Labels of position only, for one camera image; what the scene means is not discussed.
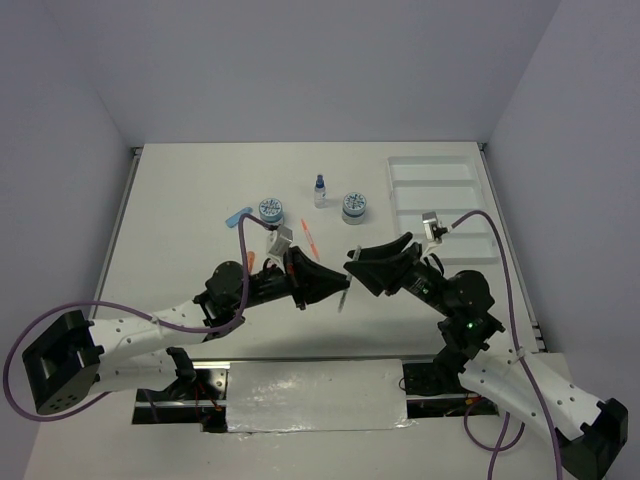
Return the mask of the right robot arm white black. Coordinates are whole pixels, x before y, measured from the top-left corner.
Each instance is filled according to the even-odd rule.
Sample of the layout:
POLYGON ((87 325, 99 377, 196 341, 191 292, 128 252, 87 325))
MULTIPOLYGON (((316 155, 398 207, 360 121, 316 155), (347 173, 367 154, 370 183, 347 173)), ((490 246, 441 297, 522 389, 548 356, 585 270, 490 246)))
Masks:
POLYGON ((577 479, 602 479, 628 439, 628 410, 601 400, 514 345, 490 312, 495 301, 484 275, 461 270, 447 278, 405 234, 386 245, 348 253, 345 269, 373 295, 414 295, 443 315, 445 345, 432 361, 433 383, 461 387, 511 413, 560 452, 577 479))

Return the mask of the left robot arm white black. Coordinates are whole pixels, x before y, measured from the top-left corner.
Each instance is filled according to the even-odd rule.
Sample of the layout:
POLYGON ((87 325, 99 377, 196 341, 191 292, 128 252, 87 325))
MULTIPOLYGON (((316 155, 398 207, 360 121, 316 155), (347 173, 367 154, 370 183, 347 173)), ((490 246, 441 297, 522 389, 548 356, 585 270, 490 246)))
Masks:
POLYGON ((163 389, 189 396, 196 385, 184 346, 221 339, 239 328, 242 309, 285 297, 299 309, 348 286, 347 277, 289 248, 282 265, 245 273, 221 263, 205 289, 180 305, 153 314, 126 309, 114 319, 87 319, 68 310, 22 353, 36 412, 59 414, 89 395, 125 389, 163 389))

